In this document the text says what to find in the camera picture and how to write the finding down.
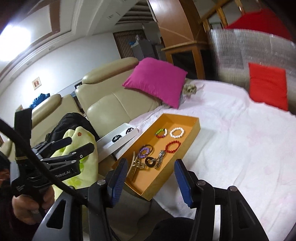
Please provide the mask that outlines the person left hand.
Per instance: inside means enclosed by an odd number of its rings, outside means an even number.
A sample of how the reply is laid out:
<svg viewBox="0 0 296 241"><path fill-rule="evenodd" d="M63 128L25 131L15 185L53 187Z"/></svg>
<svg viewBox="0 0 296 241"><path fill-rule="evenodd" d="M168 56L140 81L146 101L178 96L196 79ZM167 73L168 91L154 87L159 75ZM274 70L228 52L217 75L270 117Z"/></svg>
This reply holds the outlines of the person left hand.
<svg viewBox="0 0 296 241"><path fill-rule="evenodd" d="M48 211L55 202L55 193L53 187L50 186L44 194L42 208ZM31 197L20 195L19 197L13 196L12 207L15 217L28 224L34 225L37 223L33 213L39 211L39 204Z"/></svg>

